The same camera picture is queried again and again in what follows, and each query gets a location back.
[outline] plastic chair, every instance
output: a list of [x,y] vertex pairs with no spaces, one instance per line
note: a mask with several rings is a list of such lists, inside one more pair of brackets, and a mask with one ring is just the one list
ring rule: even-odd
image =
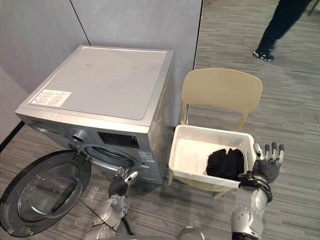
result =
[[[183,82],[180,124],[185,124],[188,105],[205,105],[241,113],[233,131],[243,126],[248,114],[258,105],[262,93],[262,82],[251,74],[225,68],[203,68],[189,72]],[[218,198],[232,188],[176,177],[195,188],[220,192]],[[171,185],[173,173],[169,169],[168,184]]]

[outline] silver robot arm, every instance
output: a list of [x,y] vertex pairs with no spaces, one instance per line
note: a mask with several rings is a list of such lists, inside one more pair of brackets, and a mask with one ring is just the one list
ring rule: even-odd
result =
[[232,240],[260,240],[264,229],[262,216],[268,202],[272,201],[269,183],[273,182],[284,160],[284,146],[272,143],[265,146],[265,154],[258,143],[253,145],[256,162],[252,172],[239,175],[239,190],[230,212]]
[[117,233],[132,235],[124,219],[129,208],[126,193],[137,176],[137,171],[130,173],[127,169],[122,169],[114,176],[108,189],[109,199],[103,201],[95,212],[96,218],[84,240],[106,239]]

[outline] front-loading washing machine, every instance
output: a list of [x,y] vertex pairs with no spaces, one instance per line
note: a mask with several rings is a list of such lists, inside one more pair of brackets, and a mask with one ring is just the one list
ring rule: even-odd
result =
[[37,234],[77,202],[91,167],[162,184],[173,138],[172,50],[79,46],[16,110],[66,150],[23,169],[0,201],[12,236]]

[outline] shoe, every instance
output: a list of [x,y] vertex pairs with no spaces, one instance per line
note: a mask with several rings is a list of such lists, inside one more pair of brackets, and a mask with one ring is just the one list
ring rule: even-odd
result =
[[262,60],[265,60],[265,61],[273,61],[275,58],[274,56],[272,56],[270,54],[270,52],[256,52],[256,51],[253,51],[253,54],[252,54],[254,57],[258,58],[258,59],[262,59]]

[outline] white laundry basket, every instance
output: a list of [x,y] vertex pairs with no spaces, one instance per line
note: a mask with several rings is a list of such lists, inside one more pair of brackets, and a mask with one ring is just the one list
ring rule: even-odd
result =
[[247,133],[211,128],[178,125],[175,129],[169,168],[182,182],[196,188],[225,192],[238,188],[239,181],[208,176],[208,157],[213,152],[229,148],[239,149],[244,157],[244,172],[252,170],[256,154],[254,138]]

